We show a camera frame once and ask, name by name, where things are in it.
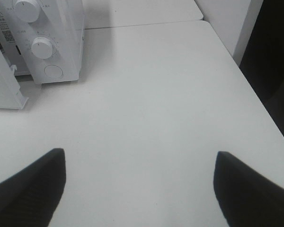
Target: white table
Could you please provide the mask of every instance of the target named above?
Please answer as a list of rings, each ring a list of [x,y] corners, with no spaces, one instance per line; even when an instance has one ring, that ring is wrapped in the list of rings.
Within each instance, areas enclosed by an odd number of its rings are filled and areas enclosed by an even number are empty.
[[[82,0],[86,28],[202,20],[193,0]]]
[[[284,187],[284,138],[207,22],[95,29],[85,41],[78,83],[26,82],[25,109],[0,110],[0,182],[66,151],[50,227],[225,227],[219,150]]]

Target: round button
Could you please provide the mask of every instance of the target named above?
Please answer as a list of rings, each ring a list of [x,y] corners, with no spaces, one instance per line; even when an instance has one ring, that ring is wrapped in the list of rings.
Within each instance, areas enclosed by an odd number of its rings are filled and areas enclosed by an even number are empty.
[[[17,0],[14,10],[18,18],[32,23],[39,18],[41,7],[36,0]]]
[[[48,59],[53,55],[53,45],[48,38],[38,37],[33,41],[32,52],[37,58]]]
[[[56,65],[48,65],[44,69],[44,73],[51,78],[61,78],[63,76],[63,71],[59,66]]]

